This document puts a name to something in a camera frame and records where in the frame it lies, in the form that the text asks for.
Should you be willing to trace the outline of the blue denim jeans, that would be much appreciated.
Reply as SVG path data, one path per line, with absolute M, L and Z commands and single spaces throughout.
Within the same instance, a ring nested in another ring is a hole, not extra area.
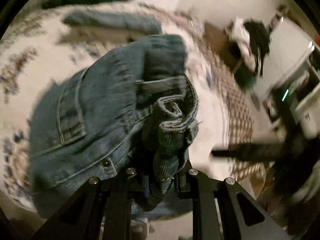
M 186 60 L 180 35 L 151 35 L 44 93 L 30 121 L 28 169 L 41 217 L 89 178 L 110 179 L 129 167 L 137 171 L 132 212 L 165 213 L 199 125 Z

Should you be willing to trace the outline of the white storage shelf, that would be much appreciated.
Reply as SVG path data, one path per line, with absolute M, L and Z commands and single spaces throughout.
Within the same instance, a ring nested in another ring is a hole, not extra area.
M 319 46 L 306 32 L 292 21 L 281 19 L 271 33 L 270 53 L 264 60 L 263 77 L 254 86 L 260 101 L 267 99 L 272 88 L 284 87 L 282 99 L 285 100 L 302 87 L 309 73 L 308 81 L 315 80 L 315 84 L 308 88 L 295 107 L 303 130 L 309 136 L 319 132 L 319 70 L 309 60 L 315 52 L 319 52 Z

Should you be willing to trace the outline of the floral white bed blanket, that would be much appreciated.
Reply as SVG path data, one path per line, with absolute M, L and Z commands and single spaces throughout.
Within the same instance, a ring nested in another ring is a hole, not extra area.
M 219 54 L 211 25 L 179 12 L 147 5 L 103 4 L 95 10 L 153 15 L 165 34 L 181 35 L 187 45 L 187 75 L 200 97 L 200 131 L 191 146 L 193 164 L 203 164 L 211 177 L 233 177 L 241 185 L 264 168 L 234 159 L 210 159 L 218 145 L 251 141 L 253 118 L 226 61 Z M 60 43 L 70 31 L 63 23 L 72 6 L 39 10 L 10 26 L 1 39 L 1 191 L 18 207 L 35 211 L 27 177 L 29 120 L 37 99 L 52 83 L 61 83 L 93 64 L 113 48 L 128 43 Z

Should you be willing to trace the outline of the folded beige garment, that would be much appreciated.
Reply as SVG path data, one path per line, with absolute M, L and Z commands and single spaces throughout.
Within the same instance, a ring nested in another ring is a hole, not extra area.
M 98 27 L 72 27 L 67 34 L 61 35 L 59 42 L 79 43 L 99 41 L 131 43 L 145 37 L 147 37 L 146 34 L 131 30 Z

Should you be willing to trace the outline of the dark clothes pile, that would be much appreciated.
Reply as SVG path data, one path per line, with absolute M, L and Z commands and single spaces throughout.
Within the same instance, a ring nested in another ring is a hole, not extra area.
M 263 76 L 265 57 L 270 53 L 270 33 L 261 21 L 237 17 L 225 28 L 229 41 L 240 53 L 240 66 L 233 70 L 241 89 L 252 89 Z

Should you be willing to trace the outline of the folded teal denim garment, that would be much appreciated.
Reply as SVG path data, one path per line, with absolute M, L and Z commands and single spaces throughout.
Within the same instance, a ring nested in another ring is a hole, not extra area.
M 62 20 L 72 27 L 99 27 L 129 30 L 145 35 L 157 35 L 162 32 L 161 23 L 153 15 L 141 15 L 122 12 L 96 10 L 73 10 Z

